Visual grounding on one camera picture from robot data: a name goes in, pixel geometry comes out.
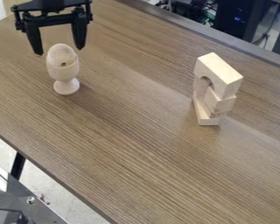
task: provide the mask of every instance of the screw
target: screw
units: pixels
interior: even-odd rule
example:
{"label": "screw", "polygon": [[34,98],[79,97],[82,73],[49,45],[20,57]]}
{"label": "screw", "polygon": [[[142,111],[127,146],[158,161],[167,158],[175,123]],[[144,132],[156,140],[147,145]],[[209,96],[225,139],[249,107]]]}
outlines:
{"label": "screw", "polygon": [[35,198],[30,196],[30,197],[27,198],[26,202],[31,205],[31,204],[33,204],[35,202]]}

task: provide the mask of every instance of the metal frame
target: metal frame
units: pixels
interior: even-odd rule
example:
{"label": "metal frame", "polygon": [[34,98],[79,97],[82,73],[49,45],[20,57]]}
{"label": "metal frame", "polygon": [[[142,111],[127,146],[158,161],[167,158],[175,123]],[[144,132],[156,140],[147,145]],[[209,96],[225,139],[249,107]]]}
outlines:
{"label": "metal frame", "polygon": [[17,152],[17,155],[15,156],[13,166],[10,171],[10,175],[19,180],[20,176],[22,175],[23,169],[25,166],[25,157],[21,155],[19,152]]}

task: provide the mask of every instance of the wood grain tabletop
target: wood grain tabletop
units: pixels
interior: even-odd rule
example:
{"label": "wood grain tabletop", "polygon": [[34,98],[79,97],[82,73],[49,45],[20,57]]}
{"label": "wood grain tabletop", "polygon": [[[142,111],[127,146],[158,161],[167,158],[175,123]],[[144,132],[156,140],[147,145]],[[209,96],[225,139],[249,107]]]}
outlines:
{"label": "wood grain tabletop", "polygon": [[[280,68],[114,0],[93,10],[66,97],[0,22],[0,137],[113,223],[280,224]],[[69,25],[41,32],[46,52],[74,47]],[[210,52],[244,82],[220,126],[200,127],[193,68]]]}

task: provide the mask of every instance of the cable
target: cable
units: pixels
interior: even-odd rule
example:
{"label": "cable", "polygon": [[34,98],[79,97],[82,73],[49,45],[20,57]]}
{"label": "cable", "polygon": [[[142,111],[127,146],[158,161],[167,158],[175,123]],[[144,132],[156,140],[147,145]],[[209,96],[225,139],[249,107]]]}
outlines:
{"label": "cable", "polygon": [[267,43],[268,43],[269,37],[270,37],[270,35],[269,35],[269,34],[267,34],[267,36],[266,36],[266,40],[265,40],[265,43],[264,43],[264,45],[263,45],[263,47],[262,47],[262,48],[266,49],[266,45],[267,45]]}
{"label": "cable", "polygon": [[272,29],[273,24],[277,20],[277,16],[278,16],[279,12],[280,12],[280,9],[278,8],[271,24],[269,25],[269,27],[267,29],[267,31],[265,33],[263,33],[262,36],[259,39],[257,39],[255,42],[253,42],[254,45],[258,46],[269,35],[269,31]]}

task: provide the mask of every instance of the wooden block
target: wooden block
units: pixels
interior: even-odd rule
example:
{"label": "wooden block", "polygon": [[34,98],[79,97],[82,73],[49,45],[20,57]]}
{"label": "wooden block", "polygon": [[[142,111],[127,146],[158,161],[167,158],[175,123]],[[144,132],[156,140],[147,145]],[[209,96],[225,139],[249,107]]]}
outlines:
{"label": "wooden block", "polygon": [[212,82],[209,79],[194,77],[194,91],[196,97],[200,98],[206,94],[207,88],[212,85]]}
{"label": "wooden block", "polygon": [[211,114],[209,116],[221,116],[229,112],[235,104],[236,95],[222,100],[215,92],[212,87],[206,89],[206,93],[203,102],[206,104]]}
{"label": "wooden block", "polygon": [[193,94],[193,102],[196,111],[197,120],[199,125],[207,126],[207,125],[218,125],[220,122],[220,117],[211,118],[207,115],[207,108],[202,101],[202,98],[198,98],[196,93]]}
{"label": "wooden block", "polygon": [[235,95],[243,79],[214,52],[197,58],[194,74],[199,79],[207,77],[212,82],[214,91],[222,100]]}

